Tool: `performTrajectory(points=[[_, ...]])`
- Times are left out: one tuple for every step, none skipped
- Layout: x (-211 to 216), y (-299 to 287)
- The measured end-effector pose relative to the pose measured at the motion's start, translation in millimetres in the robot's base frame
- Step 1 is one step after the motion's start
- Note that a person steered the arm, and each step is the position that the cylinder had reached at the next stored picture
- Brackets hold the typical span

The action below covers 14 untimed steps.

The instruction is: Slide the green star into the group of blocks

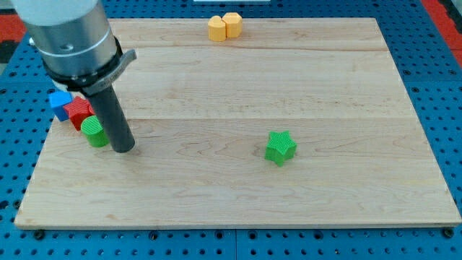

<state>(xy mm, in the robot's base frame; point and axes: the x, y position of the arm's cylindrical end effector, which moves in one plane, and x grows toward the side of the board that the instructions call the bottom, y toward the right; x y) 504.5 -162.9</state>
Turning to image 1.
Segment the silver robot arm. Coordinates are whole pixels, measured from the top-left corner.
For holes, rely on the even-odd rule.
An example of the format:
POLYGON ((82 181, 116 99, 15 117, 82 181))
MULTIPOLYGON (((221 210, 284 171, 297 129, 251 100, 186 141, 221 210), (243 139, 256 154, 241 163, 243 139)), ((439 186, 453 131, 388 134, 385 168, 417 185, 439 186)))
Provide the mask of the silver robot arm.
POLYGON ((44 68, 63 91, 107 89, 136 59, 123 52, 100 0, 12 0, 44 68))

